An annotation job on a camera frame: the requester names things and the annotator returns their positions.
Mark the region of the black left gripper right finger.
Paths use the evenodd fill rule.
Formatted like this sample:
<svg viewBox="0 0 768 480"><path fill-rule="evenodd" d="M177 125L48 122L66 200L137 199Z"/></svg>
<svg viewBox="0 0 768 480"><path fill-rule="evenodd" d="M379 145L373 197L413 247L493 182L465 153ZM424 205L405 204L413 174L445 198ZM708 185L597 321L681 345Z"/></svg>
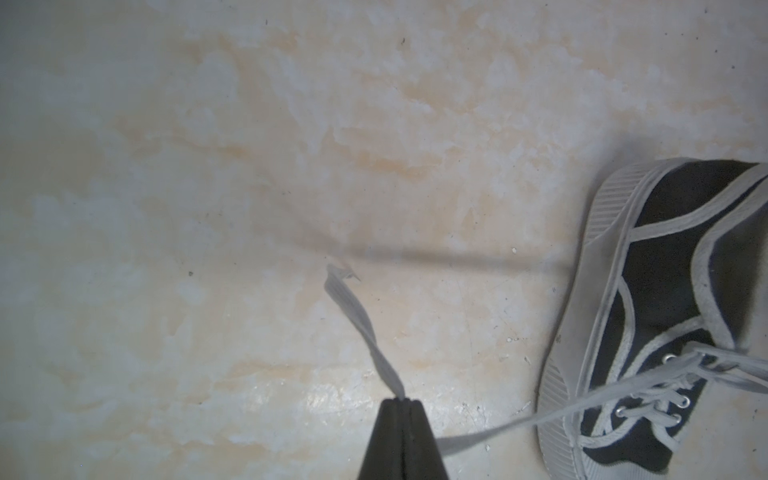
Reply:
<svg viewBox="0 0 768 480"><path fill-rule="evenodd" d="M408 399L404 407L404 478L448 479L425 409L419 400Z"/></svg>

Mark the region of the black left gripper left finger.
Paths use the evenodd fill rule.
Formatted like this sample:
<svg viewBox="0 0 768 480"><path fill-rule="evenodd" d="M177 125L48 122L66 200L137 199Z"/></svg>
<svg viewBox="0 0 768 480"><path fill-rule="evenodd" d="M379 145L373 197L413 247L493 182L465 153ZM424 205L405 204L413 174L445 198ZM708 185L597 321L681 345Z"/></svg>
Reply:
<svg viewBox="0 0 768 480"><path fill-rule="evenodd" d="M403 402L386 399L379 411L358 473L359 480L402 480Z"/></svg>

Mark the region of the black white canvas sneaker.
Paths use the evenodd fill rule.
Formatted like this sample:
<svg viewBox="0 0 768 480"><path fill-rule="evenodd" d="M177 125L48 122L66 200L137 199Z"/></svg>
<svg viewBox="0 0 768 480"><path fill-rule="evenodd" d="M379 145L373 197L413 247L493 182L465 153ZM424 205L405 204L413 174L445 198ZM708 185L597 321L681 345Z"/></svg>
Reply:
<svg viewBox="0 0 768 480"><path fill-rule="evenodd" d="M592 200L537 407L554 410L659 367L692 342L750 356L753 326L766 318L766 165L678 158L626 166ZM540 425L549 475L664 478L714 385L733 388L685 381Z"/></svg>

